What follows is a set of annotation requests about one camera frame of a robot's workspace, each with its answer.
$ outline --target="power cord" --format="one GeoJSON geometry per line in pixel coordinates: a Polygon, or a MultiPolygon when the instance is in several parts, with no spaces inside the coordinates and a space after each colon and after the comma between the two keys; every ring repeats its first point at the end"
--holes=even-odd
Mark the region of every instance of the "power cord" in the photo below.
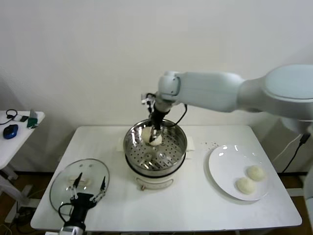
{"type": "Polygon", "coordinates": [[[292,141],[290,141],[290,142],[286,145],[286,147],[283,149],[283,151],[281,151],[281,152],[273,159],[273,162],[276,161],[276,160],[286,151],[286,149],[289,147],[289,145],[291,145],[293,142],[295,142],[300,136],[301,136],[301,134],[298,135],[296,138],[294,138],[292,141]]]}
{"type": "Polygon", "coordinates": [[[20,234],[32,234],[34,232],[36,232],[36,230],[32,230],[29,232],[24,232],[20,230],[20,225],[19,225],[19,213],[18,213],[18,209],[19,209],[19,202],[16,201],[16,230],[20,233],[20,234]]]}
{"type": "Polygon", "coordinates": [[[72,205],[71,203],[64,203],[64,204],[60,205],[59,208],[58,208],[59,217],[63,220],[64,223],[66,222],[66,220],[65,220],[65,219],[63,218],[63,216],[62,216],[61,208],[62,208],[63,206],[71,206],[71,205],[72,205]]]}
{"type": "Polygon", "coordinates": [[[187,105],[186,105],[186,104],[184,104],[184,106],[185,106],[185,112],[184,112],[183,115],[180,117],[180,119],[179,119],[174,125],[171,125],[170,127],[176,126],[176,125],[183,119],[183,117],[186,115],[188,108],[187,108],[187,105]]]}
{"type": "Polygon", "coordinates": [[[6,226],[5,224],[0,224],[0,227],[4,226],[6,228],[6,232],[5,234],[9,231],[11,235],[13,235],[12,230],[10,229],[10,227],[6,226]]]}
{"type": "Polygon", "coordinates": [[[9,123],[10,121],[14,120],[14,118],[18,115],[18,111],[16,111],[15,109],[8,109],[7,111],[5,111],[5,114],[6,114],[6,117],[9,118],[10,120],[6,121],[4,123],[0,123],[0,125],[5,125],[5,124],[9,123]],[[14,115],[9,114],[10,111],[15,112],[15,114],[14,115]]]}
{"type": "Polygon", "coordinates": [[[297,155],[298,150],[300,149],[300,147],[301,147],[302,145],[304,145],[304,144],[307,142],[307,140],[309,139],[310,136],[311,136],[310,134],[303,134],[303,135],[302,135],[302,137],[301,137],[301,139],[300,139],[300,143],[299,143],[299,145],[298,145],[298,147],[297,147],[297,149],[296,149],[296,151],[295,151],[295,153],[294,153],[292,159],[289,161],[288,165],[287,165],[286,168],[282,171],[282,173],[284,173],[284,172],[287,170],[287,168],[290,166],[290,164],[291,164],[292,161],[294,160],[295,156],[297,155]]]}

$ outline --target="black cable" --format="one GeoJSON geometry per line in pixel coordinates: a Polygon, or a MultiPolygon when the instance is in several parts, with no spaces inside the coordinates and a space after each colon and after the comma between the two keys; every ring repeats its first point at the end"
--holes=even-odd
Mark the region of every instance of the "black cable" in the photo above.
{"type": "Polygon", "coordinates": [[[153,94],[153,93],[146,93],[146,98],[148,98],[148,96],[153,96],[153,97],[155,97],[156,95],[155,94],[153,94]]]}
{"type": "Polygon", "coordinates": [[[310,134],[303,134],[303,135],[302,135],[302,137],[301,137],[301,139],[300,139],[300,143],[299,143],[299,145],[298,145],[298,147],[297,147],[297,149],[296,149],[296,151],[295,151],[295,153],[294,153],[292,159],[289,161],[288,165],[287,165],[286,168],[282,171],[282,173],[284,173],[284,172],[287,170],[287,168],[290,166],[290,164],[291,164],[292,161],[294,160],[295,156],[297,155],[298,150],[300,149],[300,147],[301,147],[302,145],[304,145],[304,144],[307,142],[307,140],[309,139],[310,136],[311,136],[310,134]]]}
{"type": "Polygon", "coordinates": [[[61,214],[61,208],[62,208],[63,206],[69,206],[69,205],[72,205],[72,204],[71,204],[71,203],[64,203],[64,204],[62,204],[61,206],[59,206],[59,208],[58,208],[59,217],[63,220],[64,223],[66,222],[66,220],[63,218],[63,216],[62,216],[62,214],[61,214]]]}
{"type": "Polygon", "coordinates": [[[18,111],[16,111],[15,109],[8,109],[7,111],[5,111],[5,114],[6,114],[7,117],[11,116],[11,118],[10,118],[9,121],[6,121],[4,123],[0,123],[0,125],[5,125],[5,124],[9,123],[10,121],[12,121],[18,115],[18,111]],[[10,111],[14,111],[15,115],[8,114],[8,112],[10,112],[10,111]]]}
{"type": "Polygon", "coordinates": [[[169,126],[169,127],[176,126],[176,125],[184,118],[184,116],[186,115],[187,110],[188,110],[187,105],[184,104],[184,106],[185,106],[185,112],[183,113],[183,115],[180,117],[180,119],[179,119],[174,125],[171,125],[171,126],[169,126]]]}
{"type": "MultiPolygon", "coordinates": [[[[19,209],[19,202],[16,201],[16,215],[18,214],[18,209],[19,209]]],[[[16,230],[17,230],[20,234],[32,234],[33,232],[36,231],[36,230],[29,231],[29,232],[21,231],[20,228],[19,228],[19,218],[18,218],[18,217],[17,217],[17,219],[16,219],[16,230]]]]}

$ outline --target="white plate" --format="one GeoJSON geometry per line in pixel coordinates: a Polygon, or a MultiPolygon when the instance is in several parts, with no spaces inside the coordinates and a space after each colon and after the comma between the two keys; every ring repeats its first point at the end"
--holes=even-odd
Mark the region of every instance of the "white plate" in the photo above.
{"type": "Polygon", "coordinates": [[[257,160],[254,153],[240,145],[217,147],[209,158],[209,169],[214,181],[231,196],[245,201],[259,200],[268,193],[267,176],[260,182],[254,181],[256,187],[252,194],[244,194],[237,189],[236,181],[241,177],[248,177],[246,170],[252,165],[262,167],[262,162],[257,160]]]}

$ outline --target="white table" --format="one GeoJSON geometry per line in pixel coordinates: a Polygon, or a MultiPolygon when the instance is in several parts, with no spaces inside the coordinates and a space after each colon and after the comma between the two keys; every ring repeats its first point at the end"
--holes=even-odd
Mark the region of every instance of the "white table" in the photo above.
{"type": "Polygon", "coordinates": [[[118,139],[128,127],[80,127],[76,130],[32,218],[39,230],[59,230],[63,223],[49,201],[51,184],[68,164],[85,158],[103,161],[110,171],[106,196],[88,212],[86,231],[219,231],[300,225],[302,219],[273,166],[248,126],[183,126],[195,151],[179,169],[179,180],[162,190],[139,190],[118,139]],[[216,145],[245,145],[264,163],[271,178],[269,193],[245,202],[224,193],[204,167],[216,145]]]}
{"type": "MultiPolygon", "coordinates": [[[[29,116],[29,111],[18,111],[19,115],[22,116],[29,116]]],[[[36,112],[38,123],[40,123],[45,114],[43,112],[36,112]]],[[[0,123],[4,123],[8,121],[6,118],[5,111],[0,111],[0,123]]],[[[5,125],[0,125],[0,170],[4,171],[8,176],[9,179],[17,179],[17,174],[14,172],[13,168],[10,166],[10,161],[20,149],[20,147],[25,143],[28,137],[34,132],[35,129],[28,129],[27,127],[27,120],[25,122],[19,121],[10,121],[5,125]],[[6,140],[3,137],[3,130],[5,127],[17,124],[19,126],[17,135],[10,139],[6,140]]],[[[36,207],[38,205],[38,201],[33,199],[30,200],[27,198],[27,194],[31,190],[31,186],[27,185],[22,192],[20,192],[17,188],[15,188],[8,180],[0,176],[0,189],[7,193],[9,196],[14,198],[16,201],[19,202],[19,208],[22,206],[25,207],[36,207]]],[[[5,219],[6,223],[11,223],[13,218],[15,217],[16,213],[16,205],[14,205],[5,219]]]]}

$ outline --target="table leg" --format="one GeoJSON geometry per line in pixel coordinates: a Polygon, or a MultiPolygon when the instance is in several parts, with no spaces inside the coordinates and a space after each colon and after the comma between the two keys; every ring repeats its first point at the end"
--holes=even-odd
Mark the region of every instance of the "table leg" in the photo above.
{"type": "Polygon", "coordinates": [[[14,198],[21,204],[28,202],[27,195],[22,194],[16,187],[14,187],[8,180],[0,176],[0,187],[3,192],[8,194],[10,197],[14,198]]]}
{"type": "Polygon", "coordinates": [[[5,223],[12,223],[15,218],[16,210],[19,211],[21,207],[31,207],[37,208],[40,199],[29,199],[27,195],[29,194],[32,185],[26,185],[22,192],[20,192],[17,188],[15,188],[8,180],[4,179],[0,176],[0,187],[8,194],[10,197],[14,198],[19,204],[17,208],[17,203],[14,203],[13,207],[11,208],[9,214],[5,218],[5,223]]]}
{"type": "Polygon", "coordinates": [[[2,171],[8,175],[9,180],[16,180],[18,178],[18,175],[14,172],[14,169],[10,164],[3,168],[2,171]]]}

